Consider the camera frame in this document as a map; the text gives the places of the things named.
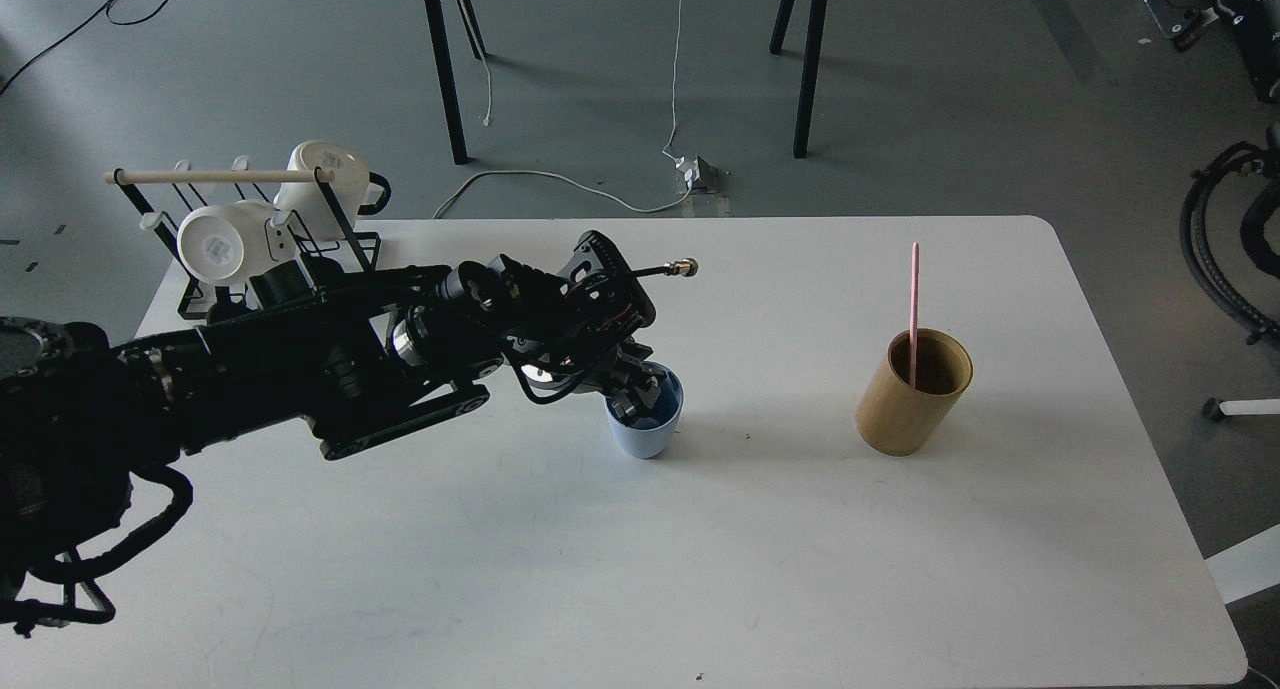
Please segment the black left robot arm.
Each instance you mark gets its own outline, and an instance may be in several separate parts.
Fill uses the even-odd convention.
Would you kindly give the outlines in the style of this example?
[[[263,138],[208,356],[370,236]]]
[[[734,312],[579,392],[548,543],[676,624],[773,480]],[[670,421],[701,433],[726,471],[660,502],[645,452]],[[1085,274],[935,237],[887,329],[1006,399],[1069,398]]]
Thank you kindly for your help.
[[[186,515],[183,455],[293,419],[339,460],[480,409],[512,368],[549,405],[605,397],[625,426],[657,415],[668,371],[635,341],[655,307],[600,232],[558,273],[490,263],[346,272],[297,259],[191,329],[111,344],[91,323],[3,319],[3,622],[105,624],[97,580]]]

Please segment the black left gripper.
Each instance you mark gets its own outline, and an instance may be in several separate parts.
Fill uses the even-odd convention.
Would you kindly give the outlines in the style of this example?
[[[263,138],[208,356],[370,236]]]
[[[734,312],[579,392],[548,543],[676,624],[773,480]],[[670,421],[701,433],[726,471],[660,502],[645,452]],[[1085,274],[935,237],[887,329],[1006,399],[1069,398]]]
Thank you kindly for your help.
[[[476,382],[508,364],[527,391],[553,396],[596,391],[605,417],[625,429],[652,426],[666,370],[634,333],[657,310],[613,241],[580,234],[559,273],[500,255],[465,261],[440,282],[440,380]]]

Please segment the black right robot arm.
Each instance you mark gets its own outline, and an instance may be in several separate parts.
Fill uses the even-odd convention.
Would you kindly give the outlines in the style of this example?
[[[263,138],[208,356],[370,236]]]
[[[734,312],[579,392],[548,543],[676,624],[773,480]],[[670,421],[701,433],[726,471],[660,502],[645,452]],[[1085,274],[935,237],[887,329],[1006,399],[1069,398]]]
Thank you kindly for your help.
[[[1230,29],[1256,99],[1277,104],[1279,0],[1143,0],[1164,38],[1185,51],[1212,23]],[[1277,246],[1266,234],[1277,218],[1277,127],[1266,132],[1263,146],[1236,142],[1193,173],[1178,222],[1180,251],[1196,284],[1247,332],[1247,344],[1277,348],[1277,319],[1248,301],[1220,268],[1208,238],[1208,207],[1213,191],[1230,174],[1267,181],[1244,211],[1242,248],[1261,273],[1276,278]]]

